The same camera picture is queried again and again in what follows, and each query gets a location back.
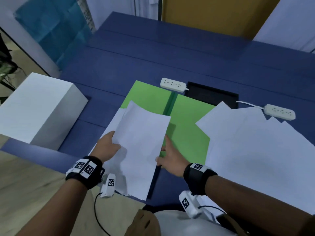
white shirt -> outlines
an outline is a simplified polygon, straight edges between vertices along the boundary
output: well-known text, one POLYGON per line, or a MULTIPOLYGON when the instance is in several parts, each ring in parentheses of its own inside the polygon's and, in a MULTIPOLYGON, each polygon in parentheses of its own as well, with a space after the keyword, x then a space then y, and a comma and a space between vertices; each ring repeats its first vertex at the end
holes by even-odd
POLYGON ((160 224, 161 236, 230 236, 237 235, 203 218, 191 219, 185 212, 164 210, 154 214, 160 224))

right hand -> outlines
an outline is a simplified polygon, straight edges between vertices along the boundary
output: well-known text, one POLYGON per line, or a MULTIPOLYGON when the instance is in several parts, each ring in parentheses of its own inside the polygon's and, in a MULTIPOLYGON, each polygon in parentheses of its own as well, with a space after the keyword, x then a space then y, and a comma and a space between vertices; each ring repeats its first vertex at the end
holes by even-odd
POLYGON ((165 157, 157 157, 155 161, 158 166, 162 166, 169 173, 178 177, 183 177, 185 168, 190 164, 183 155, 173 146, 171 139, 165 135, 165 146, 161 151, 166 151, 165 157))

yellow wall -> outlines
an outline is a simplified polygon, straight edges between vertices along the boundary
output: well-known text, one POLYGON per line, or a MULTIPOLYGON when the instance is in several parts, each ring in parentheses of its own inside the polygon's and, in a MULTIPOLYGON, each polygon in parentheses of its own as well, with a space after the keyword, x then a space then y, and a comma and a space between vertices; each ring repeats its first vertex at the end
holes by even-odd
POLYGON ((163 0, 162 20, 252 39, 280 0, 163 0))

white cable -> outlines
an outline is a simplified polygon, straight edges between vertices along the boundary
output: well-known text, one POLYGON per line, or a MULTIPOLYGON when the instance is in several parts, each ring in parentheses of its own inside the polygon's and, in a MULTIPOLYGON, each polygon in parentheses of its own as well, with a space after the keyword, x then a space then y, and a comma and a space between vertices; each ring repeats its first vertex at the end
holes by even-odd
POLYGON ((245 103, 245 104, 248 104, 248 105, 253 106, 253 107, 256 107, 256 108, 264 109, 264 108, 262 108, 262 107, 253 105, 253 104, 251 104, 251 103, 247 103, 247 102, 243 102, 243 101, 236 101, 236 102, 237 102, 237 103, 245 103))

black tray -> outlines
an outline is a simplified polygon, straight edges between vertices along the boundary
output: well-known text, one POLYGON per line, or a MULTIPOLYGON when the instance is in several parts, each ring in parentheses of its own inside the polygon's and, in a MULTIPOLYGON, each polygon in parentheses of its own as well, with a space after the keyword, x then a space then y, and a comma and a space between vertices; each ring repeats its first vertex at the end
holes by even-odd
POLYGON ((196 84, 193 82, 187 83, 187 89, 185 96, 209 103, 211 105, 218 105, 221 101, 225 102, 227 106, 232 109, 238 108, 238 94, 212 88, 209 86, 196 84))

